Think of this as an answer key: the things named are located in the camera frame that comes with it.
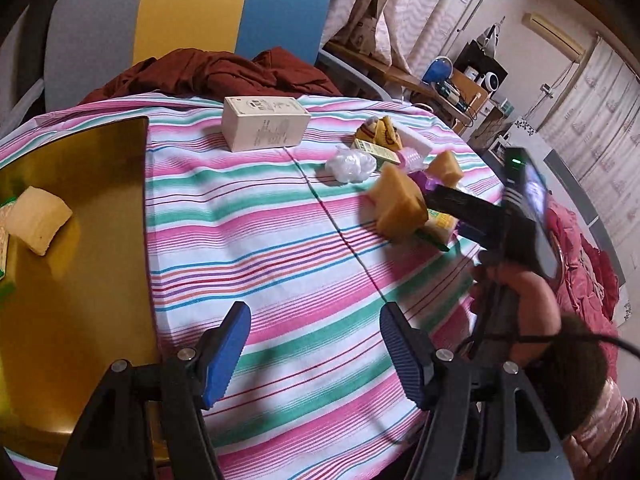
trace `yellow sponge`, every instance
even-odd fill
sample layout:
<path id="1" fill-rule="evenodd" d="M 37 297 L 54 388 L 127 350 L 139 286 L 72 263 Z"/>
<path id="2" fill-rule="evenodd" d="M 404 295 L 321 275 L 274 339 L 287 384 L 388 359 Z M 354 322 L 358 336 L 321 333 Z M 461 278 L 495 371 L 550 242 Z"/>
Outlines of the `yellow sponge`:
<path id="1" fill-rule="evenodd" d="M 37 187 L 28 187 L 15 201 L 6 230 L 20 238 L 36 254 L 44 256 L 51 240 L 71 217 L 61 198 Z"/>
<path id="2" fill-rule="evenodd" d="M 439 179 L 447 187 L 456 187 L 460 179 L 465 176 L 456 156 L 450 151 L 439 153 L 427 167 L 427 173 Z"/>
<path id="3" fill-rule="evenodd" d="M 376 229 L 389 240 L 409 237 L 429 219 L 418 185 L 388 162 L 369 196 L 376 204 Z"/>

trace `air conditioner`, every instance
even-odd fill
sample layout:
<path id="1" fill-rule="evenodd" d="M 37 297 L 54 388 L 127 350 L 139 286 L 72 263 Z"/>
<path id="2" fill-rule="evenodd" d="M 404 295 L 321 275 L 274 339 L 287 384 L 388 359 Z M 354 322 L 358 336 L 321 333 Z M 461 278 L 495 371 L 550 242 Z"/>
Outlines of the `air conditioner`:
<path id="1" fill-rule="evenodd" d="M 544 16 L 531 12 L 525 14 L 522 21 L 527 28 L 547 40 L 571 61 L 580 62 L 584 55 L 584 48 Z"/>

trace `pink bedding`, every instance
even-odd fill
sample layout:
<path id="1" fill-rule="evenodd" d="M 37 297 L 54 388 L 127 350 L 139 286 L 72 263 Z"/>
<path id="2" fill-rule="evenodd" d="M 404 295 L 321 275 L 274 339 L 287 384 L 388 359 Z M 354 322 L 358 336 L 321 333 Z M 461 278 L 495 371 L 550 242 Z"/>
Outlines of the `pink bedding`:
<path id="1" fill-rule="evenodd" d="M 618 278 L 608 256 L 585 240 L 573 211 L 551 196 L 548 206 L 548 226 L 560 242 L 566 264 L 564 280 L 556 295 L 560 308 L 576 313 L 592 332 L 617 335 L 610 318 L 618 301 Z M 618 348 L 608 344 L 603 344 L 602 348 L 609 363 L 609 375 L 616 380 Z"/>

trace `chair backrest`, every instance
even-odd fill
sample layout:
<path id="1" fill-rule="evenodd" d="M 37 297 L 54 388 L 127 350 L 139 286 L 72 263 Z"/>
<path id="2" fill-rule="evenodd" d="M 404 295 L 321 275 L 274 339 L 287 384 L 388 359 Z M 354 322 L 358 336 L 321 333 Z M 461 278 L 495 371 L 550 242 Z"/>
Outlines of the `chair backrest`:
<path id="1" fill-rule="evenodd" d="M 226 50 L 249 59 L 282 46 L 314 63 L 329 0 L 58 0 L 45 55 L 47 111 L 149 57 L 176 48 Z"/>

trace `blue gripper pad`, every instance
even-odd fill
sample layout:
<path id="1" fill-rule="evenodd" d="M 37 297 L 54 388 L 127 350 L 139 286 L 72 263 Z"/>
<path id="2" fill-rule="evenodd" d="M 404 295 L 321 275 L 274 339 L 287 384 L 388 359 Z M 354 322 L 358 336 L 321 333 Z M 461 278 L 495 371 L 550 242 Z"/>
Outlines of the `blue gripper pad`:
<path id="1" fill-rule="evenodd" d="M 231 376 L 236 369 L 242 348 L 251 330 L 251 311 L 242 301 L 236 301 L 226 314 L 222 324 L 214 329 L 215 338 L 210 343 L 213 356 L 206 366 L 206 379 L 202 400 L 206 409 L 224 397 Z"/>
<path id="2" fill-rule="evenodd" d="M 434 347 L 426 333 L 411 328 L 395 302 L 380 310 L 380 333 L 407 399 L 427 409 L 424 387 L 433 377 Z"/>

